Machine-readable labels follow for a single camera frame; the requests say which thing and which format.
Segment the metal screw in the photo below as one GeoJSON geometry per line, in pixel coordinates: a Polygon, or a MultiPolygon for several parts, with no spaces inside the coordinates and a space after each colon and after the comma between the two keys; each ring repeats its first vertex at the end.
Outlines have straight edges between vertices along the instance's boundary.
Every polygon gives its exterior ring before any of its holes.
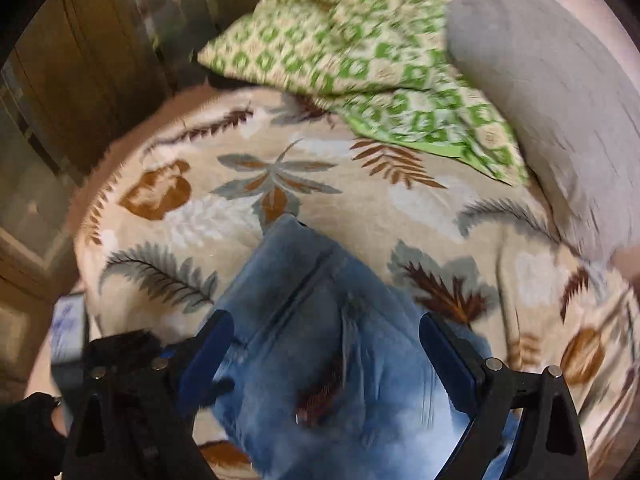
{"type": "Polygon", "coordinates": [[[553,377],[553,378],[560,378],[562,377],[562,370],[560,369],[560,367],[556,366],[556,365],[551,365],[549,368],[546,369],[547,372],[549,372],[549,374],[553,377]]]}
{"type": "Polygon", "coordinates": [[[169,361],[164,357],[156,357],[151,361],[151,367],[154,370],[164,370],[169,365],[169,361]]]}
{"type": "Polygon", "coordinates": [[[104,366],[97,366],[91,370],[91,377],[98,380],[103,378],[105,373],[107,373],[107,369],[104,366]]]}
{"type": "Polygon", "coordinates": [[[502,361],[495,357],[489,357],[484,364],[486,364],[486,367],[489,368],[489,370],[493,370],[494,372],[502,370],[502,361]]]}

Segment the floral blanket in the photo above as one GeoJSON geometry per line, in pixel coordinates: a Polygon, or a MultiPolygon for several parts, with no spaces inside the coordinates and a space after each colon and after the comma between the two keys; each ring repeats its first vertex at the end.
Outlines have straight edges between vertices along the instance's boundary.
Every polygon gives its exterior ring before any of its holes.
{"type": "Polygon", "coordinates": [[[354,138],[309,101],[244,89],[132,152],[94,198],[76,254],[103,333],[175,342],[291,213],[511,368],[560,365],[595,468],[636,392],[638,302],[615,270],[558,241],[545,207],[533,184],[354,138]]]}
{"type": "Polygon", "coordinates": [[[441,0],[262,0],[198,60],[309,95],[361,136],[523,183],[513,132],[447,60],[444,25],[441,0]]]}

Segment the brown leaf print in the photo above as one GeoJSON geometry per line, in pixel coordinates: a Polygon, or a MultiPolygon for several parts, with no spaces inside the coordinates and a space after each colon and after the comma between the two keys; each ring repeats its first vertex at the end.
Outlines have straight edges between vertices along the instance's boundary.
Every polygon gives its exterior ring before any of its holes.
{"type": "Polygon", "coordinates": [[[120,199],[120,205],[147,220],[162,220],[164,215],[186,204],[191,184],[182,176],[191,168],[178,159],[153,171],[146,171],[138,183],[120,199]]]}
{"type": "Polygon", "coordinates": [[[578,268],[569,278],[569,281],[566,282],[564,286],[564,294],[562,295],[561,307],[560,307],[560,317],[562,318],[562,323],[564,323],[564,318],[566,317],[566,309],[571,301],[571,298],[574,297],[578,292],[582,290],[587,290],[589,288],[589,273],[587,269],[584,267],[578,268]]]}
{"type": "Polygon", "coordinates": [[[588,383],[598,373],[604,355],[600,332],[591,327],[581,329],[567,345],[560,362],[566,383],[588,383]]]}
{"type": "Polygon", "coordinates": [[[537,335],[523,333],[509,346],[508,365],[512,370],[540,366],[540,338],[537,335]]]}
{"type": "Polygon", "coordinates": [[[589,468],[590,477],[593,478],[594,475],[599,471],[599,469],[607,463],[607,458],[609,457],[609,453],[613,448],[613,445],[616,443],[616,439],[610,439],[603,447],[600,455],[594,460],[591,458],[590,462],[593,462],[593,467],[589,468]]]}
{"type": "Polygon", "coordinates": [[[283,94],[282,100],[284,102],[283,107],[271,110],[276,114],[271,124],[283,126],[285,124],[298,124],[303,121],[315,122],[325,118],[332,129],[335,126],[332,112],[319,107],[311,97],[300,94],[283,94]]]}
{"type": "Polygon", "coordinates": [[[171,146],[178,144],[179,142],[185,142],[186,140],[193,142],[194,140],[201,139],[202,137],[212,137],[218,132],[224,132],[231,126],[235,128],[238,124],[247,122],[247,120],[253,116],[254,111],[248,106],[246,108],[233,108],[228,111],[222,119],[215,123],[211,123],[209,126],[204,128],[192,128],[191,130],[187,130],[186,132],[172,137],[171,139],[155,140],[144,149],[142,152],[143,156],[150,153],[158,146],[171,146]]]}
{"type": "Polygon", "coordinates": [[[623,400],[625,400],[626,394],[628,394],[628,391],[634,385],[635,380],[636,380],[636,369],[629,368],[629,370],[626,372],[625,383],[623,384],[622,389],[620,390],[620,395],[616,399],[616,402],[614,403],[614,405],[609,410],[609,413],[607,413],[607,416],[599,425],[596,432],[593,434],[593,441],[595,441],[600,436],[600,434],[602,433],[602,430],[604,430],[605,426],[607,425],[611,417],[619,409],[620,404],[622,403],[623,400]]]}
{"type": "Polygon", "coordinates": [[[416,182],[429,187],[447,189],[424,171],[422,159],[415,155],[414,150],[383,144],[375,140],[358,140],[350,149],[359,150],[361,148],[366,148],[366,150],[358,153],[351,160],[363,160],[371,157],[363,163],[362,167],[372,166],[369,175],[375,175],[385,170],[382,178],[386,180],[390,177],[392,186],[402,180],[407,189],[411,189],[416,182]]]}
{"type": "Polygon", "coordinates": [[[344,359],[342,352],[334,355],[317,384],[299,396],[296,406],[296,422],[306,428],[314,428],[331,409],[332,401],[344,384],[344,359]]]}
{"type": "Polygon", "coordinates": [[[102,210],[107,201],[107,193],[113,191],[113,187],[119,181],[122,173],[118,167],[116,171],[111,173],[111,176],[102,185],[100,191],[96,195],[92,204],[89,207],[89,212],[85,219],[82,221],[82,230],[87,243],[94,243],[95,245],[102,245],[102,239],[100,238],[100,220],[102,219],[102,210]]]}
{"type": "Polygon", "coordinates": [[[454,276],[452,279],[453,290],[450,292],[442,278],[436,278],[431,272],[427,274],[420,265],[415,267],[410,262],[404,267],[404,270],[415,286],[430,295],[430,298],[417,297],[414,298],[414,301],[447,319],[471,326],[471,322],[487,308],[486,298],[482,294],[472,293],[465,298],[462,292],[464,278],[454,276]]]}
{"type": "Polygon", "coordinates": [[[315,173],[335,166],[317,160],[284,161],[295,142],[287,146],[274,162],[264,162],[249,154],[231,154],[218,157],[220,164],[239,172],[260,171],[257,176],[231,180],[217,187],[212,193],[228,200],[245,196],[259,196],[253,204],[254,213],[260,219],[262,230],[284,213],[296,216],[300,211],[300,199],[295,193],[341,193],[339,189],[297,176],[295,173],[315,173]]]}
{"type": "Polygon", "coordinates": [[[631,279],[631,288],[633,289],[636,301],[640,304],[640,274],[631,279]]]}
{"type": "Polygon", "coordinates": [[[249,457],[228,440],[200,446],[200,453],[220,480],[260,478],[249,457]]]}
{"type": "Polygon", "coordinates": [[[264,221],[270,224],[276,221],[287,209],[287,195],[278,186],[273,186],[270,192],[262,197],[262,211],[264,211],[264,221]]]}

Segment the gray pillow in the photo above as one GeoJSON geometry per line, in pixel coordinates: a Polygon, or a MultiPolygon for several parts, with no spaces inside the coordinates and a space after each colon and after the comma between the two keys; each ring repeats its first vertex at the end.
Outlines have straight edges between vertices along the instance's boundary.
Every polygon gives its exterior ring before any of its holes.
{"type": "Polygon", "coordinates": [[[514,127],[562,238],[607,260],[638,240],[640,96],[606,47],[555,0],[453,0],[447,37],[514,127]]]}

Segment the denim fabric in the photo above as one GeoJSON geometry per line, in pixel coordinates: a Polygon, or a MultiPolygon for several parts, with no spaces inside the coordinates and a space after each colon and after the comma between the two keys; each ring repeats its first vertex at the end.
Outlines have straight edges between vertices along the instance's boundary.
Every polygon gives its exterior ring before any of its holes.
{"type": "MultiPolygon", "coordinates": [[[[424,310],[336,242],[281,217],[218,302],[239,343],[215,379],[213,412],[265,479],[433,479],[468,425],[418,339],[424,310]],[[344,388],[318,428],[296,424],[298,394],[334,354],[344,388]]],[[[460,326],[483,355],[484,338],[460,326]]],[[[516,423],[486,479],[500,476],[516,423]]]]}

